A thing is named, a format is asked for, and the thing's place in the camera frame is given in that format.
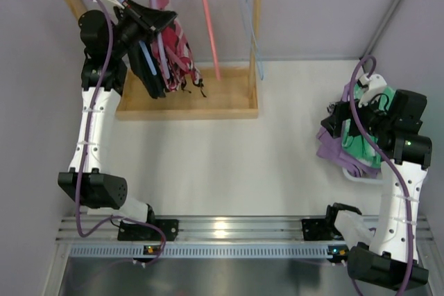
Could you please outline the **lilac plastic hanger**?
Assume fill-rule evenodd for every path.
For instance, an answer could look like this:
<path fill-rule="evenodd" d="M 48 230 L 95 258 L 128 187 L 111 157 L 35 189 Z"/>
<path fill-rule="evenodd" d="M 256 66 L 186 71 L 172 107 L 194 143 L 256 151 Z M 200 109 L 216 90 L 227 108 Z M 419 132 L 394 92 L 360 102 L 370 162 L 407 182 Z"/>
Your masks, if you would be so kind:
<path fill-rule="evenodd" d="M 160 3 L 158 0 L 150 0 L 150 5 L 151 5 L 151 8 L 154 8 L 156 10 L 160 9 Z M 167 64 L 167 57 L 165 55 L 164 44 L 163 44 L 163 39 L 162 39 L 161 33 L 157 34 L 157 47 L 158 47 L 158 52 L 159 52 L 159 56 L 160 56 L 161 67 L 163 70 L 163 77 L 168 82 L 171 76 L 170 76 L 170 72 L 169 72 L 169 68 L 168 68 L 168 64 Z"/>

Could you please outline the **black trousers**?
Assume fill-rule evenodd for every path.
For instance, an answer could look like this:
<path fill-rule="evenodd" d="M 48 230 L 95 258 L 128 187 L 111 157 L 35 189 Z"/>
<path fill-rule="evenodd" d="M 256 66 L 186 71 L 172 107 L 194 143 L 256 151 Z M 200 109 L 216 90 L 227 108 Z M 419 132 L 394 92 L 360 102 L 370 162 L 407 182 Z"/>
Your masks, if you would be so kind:
<path fill-rule="evenodd" d="M 128 52 L 130 68 L 132 72 L 141 80 L 151 98 L 165 98 L 166 87 L 162 75 L 160 74 L 160 68 L 157 64 L 157 60 L 153 57 L 151 51 L 149 49 L 148 51 L 151 54 L 155 68 L 157 70 L 156 76 L 151 73 L 151 70 L 146 64 L 144 55 L 139 47 L 139 44 L 131 48 L 131 50 L 129 50 Z"/>

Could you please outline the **light blue plastic hanger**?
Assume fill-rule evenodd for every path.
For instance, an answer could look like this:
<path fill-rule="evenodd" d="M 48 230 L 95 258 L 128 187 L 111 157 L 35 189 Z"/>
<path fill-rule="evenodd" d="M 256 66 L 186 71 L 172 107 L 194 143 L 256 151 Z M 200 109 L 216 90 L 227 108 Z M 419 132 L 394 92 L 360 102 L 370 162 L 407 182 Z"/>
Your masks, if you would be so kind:
<path fill-rule="evenodd" d="M 153 59 L 151 57 L 151 54 L 148 51 L 148 48 L 146 46 L 146 43 L 144 41 L 139 41 L 139 47 L 144 55 L 145 58 L 145 62 L 148 65 L 149 69 L 151 70 L 151 73 L 156 76 L 157 75 L 157 70 L 155 68 Z"/>

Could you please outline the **pink camouflage trousers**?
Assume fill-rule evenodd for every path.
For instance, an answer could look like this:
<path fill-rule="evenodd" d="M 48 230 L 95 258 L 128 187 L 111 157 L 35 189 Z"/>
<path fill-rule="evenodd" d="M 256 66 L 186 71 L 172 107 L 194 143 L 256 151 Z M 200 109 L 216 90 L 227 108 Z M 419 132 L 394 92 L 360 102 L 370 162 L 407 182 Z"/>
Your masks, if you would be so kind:
<path fill-rule="evenodd" d="M 160 10 L 173 10 L 170 0 L 158 0 Z M 160 68 L 167 92 L 186 90 L 187 81 L 199 89 L 204 88 L 203 77 L 196 67 L 187 37 L 178 18 L 171 22 L 162 32 L 164 51 L 170 72 L 167 82 L 163 77 L 157 38 L 151 43 L 151 52 Z"/>

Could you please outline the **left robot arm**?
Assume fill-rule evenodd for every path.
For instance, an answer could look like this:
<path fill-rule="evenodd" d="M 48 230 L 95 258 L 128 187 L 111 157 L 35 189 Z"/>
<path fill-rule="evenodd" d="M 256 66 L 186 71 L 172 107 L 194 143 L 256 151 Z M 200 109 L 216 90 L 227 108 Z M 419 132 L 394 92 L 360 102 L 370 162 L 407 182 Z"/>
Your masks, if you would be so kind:
<path fill-rule="evenodd" d="M 108 211 L 128 223 L 153 224 L 152 207 L 130 197 L 127 181 L 111 175 L 108 151 L 129 71 L 139 78 L 150 97 L 165 95 L 160 68 L 148 65 L 153 58 L 148 45 L 177 14 L 147 8 L 132 0 L 125 0 L 113 11 L 116 22 L 106 10 L 88 10 L 78 20 L 85 46 L 80 75 L 82 119 L 74 156 L 68 170 L 59 173 L 58 185 L 78 208 Z"/>

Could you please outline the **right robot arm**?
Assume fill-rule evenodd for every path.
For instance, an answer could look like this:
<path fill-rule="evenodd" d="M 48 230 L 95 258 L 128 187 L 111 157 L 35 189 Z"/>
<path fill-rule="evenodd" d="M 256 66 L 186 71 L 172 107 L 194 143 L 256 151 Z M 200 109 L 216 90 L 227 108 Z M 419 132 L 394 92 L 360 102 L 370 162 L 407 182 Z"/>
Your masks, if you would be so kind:
<path fill-rule="evenodd" d="M 321 125 L 334 138 L 343 122 L 353 134 L 376 138 L 383 152 L 382 196 L 375 231 L 355 207 L 330 206 L 329 220 L 349 248 L 347 269 L 353 280 L 396 291 L 398 295 L 425 285 L 429 272 L 418 265 L 416 225 L 422 183 L 431 164 L 432 141 L 419 134 L 426 96 L 399 89 L 387 110 L 375 103 L 339 101 Z"/>

